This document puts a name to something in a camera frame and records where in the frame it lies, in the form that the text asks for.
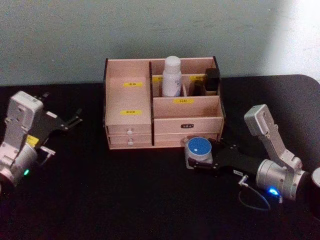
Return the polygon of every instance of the table surface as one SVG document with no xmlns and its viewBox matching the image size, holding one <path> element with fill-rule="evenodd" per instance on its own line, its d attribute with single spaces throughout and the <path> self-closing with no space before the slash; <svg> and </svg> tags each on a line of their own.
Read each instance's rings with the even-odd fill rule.
<svg viewBox="0 0 320 240">
<path fill-rule="evenodd" d="M 284 84 L 299 78 L 223 79 L 223 91 L 229 92 L 223 96 L 224 138 L 243 144 L 244 151 L 254 157 L 267 157 L 263 145 L 245 133 L 242 115 L 262 100 L 254 100 L 255 94 L 241 94 L 235 82 L 241 80 L 242 87 L 248 88 L 253 81 L 259 87 L 259 81 Z M 312 88 L 319 91 L 316 85 Z M 44 107 L 65 120 L 82 108 L 83 123 L 68 133 L 53 134 L 46 146 L 56 155 L 1 200 L 0 239 L 320 239 L 320 221 L 304 205 L 291 201 L 278 205 L 267 197 L 271 211 L 246 208 L 238 201 L 238 176 L 213 177 L 188 170 L 182 148 L 110 151 L 102 121 L 102 83 L 0 87 L 0 119 L 6 115 L 9 97 L 19 90 L 38 96 L 50 92 Z M 320 91 L 312 91 L 310 98 L 319 100 Z M 237 103 L 237 98 L 247 100 Z M 265 103 L 277 119 L 277 107 Z M 286 128 L 285 121 L 280 121 L 279 129 Z M 4 131 L 2 121 L 1 136 Z M 287 145 L 290 150 L 295 147 Z M 308 156 L 309 148 L 301 151 L 306 158 L 318 154 L 311 151 Z M 316 164 L 319 161 L 309 161 L 306 166 L 311 169 Z M 262 204 L 250 194 L 243 192 L 244 197 L 251 196 L 247 199 L 251 203 Z"/>
</svg>

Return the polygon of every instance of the yellow sticker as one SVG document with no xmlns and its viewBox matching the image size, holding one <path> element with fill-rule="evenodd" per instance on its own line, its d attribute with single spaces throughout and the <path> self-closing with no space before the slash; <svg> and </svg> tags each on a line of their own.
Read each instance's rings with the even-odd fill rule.
<svg viewBox="0 0 320 240">
<path fill-rule="evenodd" d="M 31 135 L 28 135 L 26 136 L 26 142 L 31 146 L 31 147 L 35 147 L 37 145 L 37 143 L 39 142 L 39 139 L 34 137 L 34 136 L 31 136 Z"/>
<path fill-rule="evenodd" d="M 125 82 L 123 84 L 123 86 L 125 88 L 128 88 L 128 87 L 142 87 L 142 81 L 140 81 L 140 82 Z"/>
<path fill-rule="evenodd" d="M 153 83 L 161 82 L 163 79 L 164 79 L 164 78 L 162 77 L 162 75 L 152 76 L 152 82 L 153 82 Z"/>
<path fill-rule="evenodd" d="M 205 75 L 204 74 L 199 74 L 199 75 L 193 75 L 189 77 L 189 80 L 192 82 L 195 82 L 197 80 L 199 81 L 203 81 L 205 79 Z"/>
<path fill-rule="evenodd" d="M 141 110 L 122 110 L 120 112 L 121 115 L 141 115 Z"/>
<path fill-rule="evenodd" d="M 193 104 L 195 100 L 193 98 L 175 98 L 173 99 L 174 104 Z"/>
</svg>

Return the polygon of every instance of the wooden organizer box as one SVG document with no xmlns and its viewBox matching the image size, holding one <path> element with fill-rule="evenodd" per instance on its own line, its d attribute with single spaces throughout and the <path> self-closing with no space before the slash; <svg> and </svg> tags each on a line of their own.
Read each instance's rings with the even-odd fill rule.
<svg viewBox="0 0 320 240">
<path fill-rule="evenodd" d="M 105 130 L 110 149 L 184 147 L 191 137 L 221 138 L 219 95 L 190 96 L 215 57 L 181 58 L 180 97 L 161 97 L 165 59 L 107 59 Z"/>
</svg>

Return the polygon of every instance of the cable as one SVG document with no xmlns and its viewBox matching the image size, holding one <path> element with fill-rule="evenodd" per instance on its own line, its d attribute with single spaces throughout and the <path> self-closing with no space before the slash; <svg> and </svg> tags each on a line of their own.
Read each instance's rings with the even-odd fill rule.
<svg viewBox="0 0 320 240">
<path fill-rule="evenodd" d="M 256 206 L 251 206 L 251 205 L 248 205 L 246 203 L 244 203 L 242 200 L 241 200 L 241 192 L 242 190 L 239 192 L 238 194 L 238 199 L 240 201 L 240 203 L 242 203 L 244 206 L 246 206 L 247 208 L 250 208 L 250 209 L 254 209 L 254 210 L 259 210 L 259 211 L 270 211 L 271 210 L 271 206 L 268 202 L 268 200 L 261 195 L 261 193 L 259 193 L 257 190 L 253 189 L 251 186 L 246 186 L 247 188 L 251 189 L 254 193 L 256 193 L 257 195 L 259 195 L 259 197 L 262 198 L 262 200 L 265 202 L 265 204 L 267 205 L 268 208 L 261 208 L 261 207 L 256 207 Z"/>
</svg>

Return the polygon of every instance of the white bottle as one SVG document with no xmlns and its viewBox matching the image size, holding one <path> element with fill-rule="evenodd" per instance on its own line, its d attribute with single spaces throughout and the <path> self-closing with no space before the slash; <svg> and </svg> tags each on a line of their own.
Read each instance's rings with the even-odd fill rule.
<svg viewBox="0 0 320 240">
<path fill-rule="evenodd" d="M 181 61 L 177 56 L 168 56 L 164 62 L 162 96 L 179 97 L 181 92 Z"/>
</svg>

